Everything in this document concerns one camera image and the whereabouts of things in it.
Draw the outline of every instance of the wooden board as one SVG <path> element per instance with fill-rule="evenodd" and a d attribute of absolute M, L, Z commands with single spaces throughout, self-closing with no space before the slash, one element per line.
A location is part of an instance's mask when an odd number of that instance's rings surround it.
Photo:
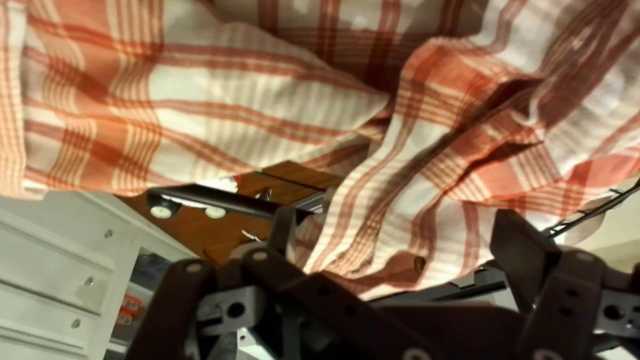
<path fill-rule="evenodd" d="M 265 168 L 261 174 L 244 174 L 236 179 L 238 191 L 246 195 L 256 195 L 257 191 L 271 187 L 271 202 L 275 204 L 291 204 L 338 184 L 335 175 L 311 172 L 291 162 Z M 224 217 L 211 219 L 206 217 L 203 210 L 185 205 L 182 205 L 173 217 L 157 219 L 147 213 L 143 195 L 121 199 L 157 228 L 168 232 L 171 237 L 182 241 L 185 247 L 218 263 L 224 263 L 229 251 L 238 244 L 246 241 L 241 230 L 264 239 L 271 230 L 268 219 L 253 215 L 228 211 Z"/>

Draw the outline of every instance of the orange and white plaid cloth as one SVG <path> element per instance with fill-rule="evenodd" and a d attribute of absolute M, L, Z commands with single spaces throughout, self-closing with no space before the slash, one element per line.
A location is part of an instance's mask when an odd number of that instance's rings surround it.
<path fill-rule="evenodd" d="M 290 257 L 362 297 L 640 174 L 634 0 L 4 0 L 0 191 L 348 172 Z"/>

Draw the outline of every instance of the black metal piece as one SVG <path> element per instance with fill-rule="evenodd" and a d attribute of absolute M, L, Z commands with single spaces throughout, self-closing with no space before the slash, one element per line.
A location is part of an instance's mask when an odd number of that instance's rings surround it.
<path fill-rule="evenodd" d="M 365 357 L 402 357 L 407 349 L 426 351 L 431 360 L 444 357 L 423 337 L 363 304 L 324 274 L 304 275 L 273 250 L 248 251 L 241 263 L 248 278 L 277 301 L 296 304 L 309 320 L 345 337 Z"/>
<path fill-rule="evenodd" d="M 290 177 L 282 177 L 282 175 L 275 175 L 273 172 L 270 169 L 264 169 L 264 172 L 257 172 L 259 175 L 264 177 L 273 177 L 273 179 L 280 179 L 280 182 L 285 182 L 285 184 L 294 184 L 297 187 L 307 187 L 307 189 L 313 189 L 313 191 L 324 191 L 324 187 L 318 187 L 318 186 L 311 186 L 311 184 L 304 184 L 304 182 L 296 182 L 296 179 L 290 179 Z"/>
<path fill-rule="evenodd" d="M 444 357 L 511 357 L 511 345 L 524 325 L 524 315 L 495 305 L 421 304 L 380 308 L 411 331 L 441 347 Z"/>
<path fill-rule="evenodd" d="M 306 197 L 300 197 L 291 204 L 291 208 L 302 208 L 313 213 L 319 213 L 324 210 L 324 191 L 309 194 Z"/>
<path fill-rule="evenodd" d="M 232 211 L 241 211 L 241 213 L 256 215 L 256 217 L 265 217 L 265 219 L 273 219 L 273 215 L 280 208 L 280 204 L 275 204 L 275 202 L 264 202 L 257 197 L 222 191 L 215 187 L 203 187 L 203 186 L 196 186 L 196 184 L 150 189 L 150 194 L 153 194 L 153 191 L 166 194 L 171 197 L 179 197 L 179 199 L 225 208 Z M 296 213 L 297 213 L 297 219 L 304 219 L 309 211 L 296 208 Z"/>
<path fill-rule="evenodd" d="M 291 233 L 285 219 L 291 222 L 294 211 L 280 210 L 277 217 L 282 224 L 273 228 L 273 244 L 282 245 L 277 239 Z M 499 230 L 503 233 L 494 233 L 495 263 L 503 265 L 513 287 L 530 304 L 526 315 L 449 301 L 374 308 L 324 274 L 302 274 L 285 261 L 282 247 L 249 244 L 241 259 L 218 269 L 189 268 L 202 261 L 171 265 L 127 357 L 184 357 L 185 333 L 192 327 L 202 330 L 202 324 L 194 325 L 196 305 L 206 305 L 200 300 L 241 286 L 257 286 L 264 292 L 268 305 L 249 324 L 256 324 L 251 331 L 275 357 L 583 360 L 602 345 L 594 327 L 612 331 L 624 347 L 638 351 L 640 333 L 620 330 L 620 324 L 640 320 L 634 313 L 640 297 L 629 292 L 629 275 L 606 268 L 591 254 L 560 251 L 513 213 L 498 213 L 495 232 Z M 228 297 L 225 310 L 240 297 L 246 300 L 241 294 Z M 211 354 L 211 347 L 220 349 L 211 345 L 215 337 L 202 331 L 196 335 L 202 357 Z"/>
<path fill-rule="evenodd" d="M 612 335 L 640 337 L 640 295 L 602 289 L 598 327 Z"/>
<path fill-rule="evenodd" d="M 561 256 L 545 278 L 535 310 L 528 313 L 517 342 L 517 357 L 555 354 L 588 357 L 599 304 L 603 263 L 590 254 Z"/>
<path fill-rule="evenodd" d="M 253 197 L 257 197 L 261 202 L 270 202 L 273 197 L 273 189 L 271 187 L 264 187 Z"/>
<path fill-rule="evenodd" d="M 268 239 L 270 247 L 280 254 L 285 254 L 285 244 L 296 236 L 296 210 L 290 205 L 277 208 L 271 237 Z"/>
<path fill-rule="evenodd" d="M 541 233 L 515 211 L 499 210 L 492 233 L 492 254 L 503 269 L 517 308 L 528 311 L 541 289 L 561 250 L 545 241 Z"/>
<path fill-rule="evenodd" d="M 607 351 L 617 347 L 620 342 L 615 335 L 607 335 L 607 333 L 598 333 L 591 337 L 591 354 L 599 354 L 599 351 Z"/>
<path fill-rule="evenodd" d="M 256 325 L 264 305 L 264 292 L 256 286 L 222 289 L 200 300 L 196 321 L 202 333 L 222 335 Z"/>
<path fill-rule="evenodd" d="M 634 265 L 634 274 L 627 283 L 627 289 L 631 289 L 634 294 L 640 294 L 640 263 Z"/>
<path fill-rule="evenodd" d="M 506 289 L 506 278 L 502 269 L 479 269 L 474 274 L 474 283 L 459 287 L 456 283 L 441 283 L 434 287 L 426 287 L 419 292 L 403 292 L 385 297 L 378 297 L 369 301 L 372 305 L 411 305 L 411 304 L 426 304 L 426 301 L 452 301 L 474 297 L 490 292 Z"/>
<path fill-rule="evenodd" d="M 213 282 L 211 265 L 203 259 L 170 265 L 126 357 L 182 360 L 200 297 L 215 287 Z"/>

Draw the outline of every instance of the white plastic part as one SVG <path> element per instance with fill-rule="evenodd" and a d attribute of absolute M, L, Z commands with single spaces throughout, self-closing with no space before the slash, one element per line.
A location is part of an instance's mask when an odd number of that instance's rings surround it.
<path fill-rule="evenodd" d="M 203 213 L 206 213 L 206 217 L 213 217 L 215 219 L 215 217 L 224 217 L 225 210 L 210 205 L 210 208 L 203 210 Z"/>
<path fill-rule="evenodd" d="M 173 213 L 170 208 L 164 208 L 164 205 L 152 205 L 150 211 L 152 211 L 153 217 L 161 217 L 161 219 L 170 217 Z"/>

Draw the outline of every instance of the bolt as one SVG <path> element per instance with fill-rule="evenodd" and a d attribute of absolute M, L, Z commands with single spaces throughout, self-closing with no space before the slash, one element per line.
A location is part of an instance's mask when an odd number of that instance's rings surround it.
<path fill-rule="evenodd" d="M 554 349 L 548 349 L 548 347 L 538 347 L 533 351 L 533 360 L 561 360 L 561 355 Z"/>
<path fill-rule="evenodd" d="M 430 360 L 431 355 L 428 355 L 421 347 L 407 347 L 402 354 L 402 360 Z"/>
<path fill-rule="evenodd" d="M 586 251 L 577 251 L 575 257 L 580 257 L 581 261 L 591 261 L 594 256 L 586 254 Z"/>
<path fill-rule="evenodd" d="M 256 261 L 264 261 L 265 257 L 268 257 L 265 251 L 253 251 L 253 256 L 251 256 L 251 259 L 256 259 Z"/>
<path fill-rule="evenodd" d="M 200 261 L 192 261 L 192 263 L 185 265 L 185 269 L 187 269 L 187 272 L 200 272 L 200 269 L 202 269 L 202 263 L 200 263 Z"/>

